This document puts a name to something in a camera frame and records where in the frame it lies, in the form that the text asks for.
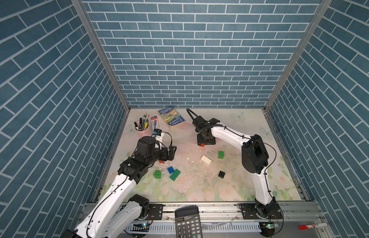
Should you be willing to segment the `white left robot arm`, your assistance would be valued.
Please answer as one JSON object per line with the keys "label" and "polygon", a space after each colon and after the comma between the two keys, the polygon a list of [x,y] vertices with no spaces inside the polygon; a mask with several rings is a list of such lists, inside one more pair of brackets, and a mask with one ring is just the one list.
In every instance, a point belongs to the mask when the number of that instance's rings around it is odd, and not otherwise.
{"label": "white left robot arm", "polygon": [[116,238],[136,219],[148,214],[149,199],[134,195],[123,209],[120,206],[157,161],[172,161],[176,146],[165,146],[160,138],[144,136],[135,151],[123,161],[114,181],[95,208],[76,226],[65,230],[63,238]]}

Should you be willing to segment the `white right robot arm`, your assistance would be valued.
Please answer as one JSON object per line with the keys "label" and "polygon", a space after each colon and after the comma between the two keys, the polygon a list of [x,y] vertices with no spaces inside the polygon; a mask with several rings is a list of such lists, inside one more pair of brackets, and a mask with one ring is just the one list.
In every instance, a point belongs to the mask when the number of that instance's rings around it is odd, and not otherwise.
{"label": "white right robot arm", "polygon": [[255,135],[245,135],[224,125],[220,120],[212,118],[207,121],[191,109],[186,109],[197,132],[197,144],[215,145],[219,138],[241,150],[241,161],[244,169],[252,174],[256,192],[255,209],[257,216],[267,219],[280,209],[269,185],[269,154],[266,143]]}

